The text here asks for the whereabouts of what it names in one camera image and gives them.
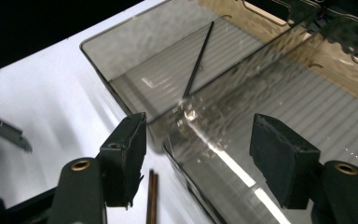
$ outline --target white tabletop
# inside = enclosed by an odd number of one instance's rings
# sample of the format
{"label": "white tabletop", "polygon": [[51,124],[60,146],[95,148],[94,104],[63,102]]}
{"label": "white tabletop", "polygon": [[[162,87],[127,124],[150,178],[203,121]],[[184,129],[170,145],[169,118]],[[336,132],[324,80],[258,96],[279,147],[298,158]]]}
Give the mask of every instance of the white tabletop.
{"label": "white tabletop", "polygon": [[[10,207],[54,188],[61,168],[81,157],[95,157],[125,117],[80,43],[151,8],[145,0],[53,46],[0,69],[0,118],[22,129],[33,154],[0,138],[0,197]],[[159,174],[158,223],[209,223],[176,178],[168,158],[148,147],[134,206],[108,209],[109,223],[144,223],[148,171]]]}

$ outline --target brass nut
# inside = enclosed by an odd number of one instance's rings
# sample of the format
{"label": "brass nut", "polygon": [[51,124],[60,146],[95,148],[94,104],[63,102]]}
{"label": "brass nut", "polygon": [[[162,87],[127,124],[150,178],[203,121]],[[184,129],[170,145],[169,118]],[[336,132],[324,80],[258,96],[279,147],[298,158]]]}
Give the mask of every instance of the brass nut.
{"label": "brass nut", "polygon": [[91,166],[90,161],[77,161],[74,164],[72,164],[71,169],[73,171],[83,171],[86,170]]}
{"label": "brass nut", "polygon": [[343,173],[345,175],[357,175],[358,174],[358,171],[356,170],[356,168],[354,168],[353,166],[348,165],[346,163],[337,163],[336,169],[338,169],[341,173]]}

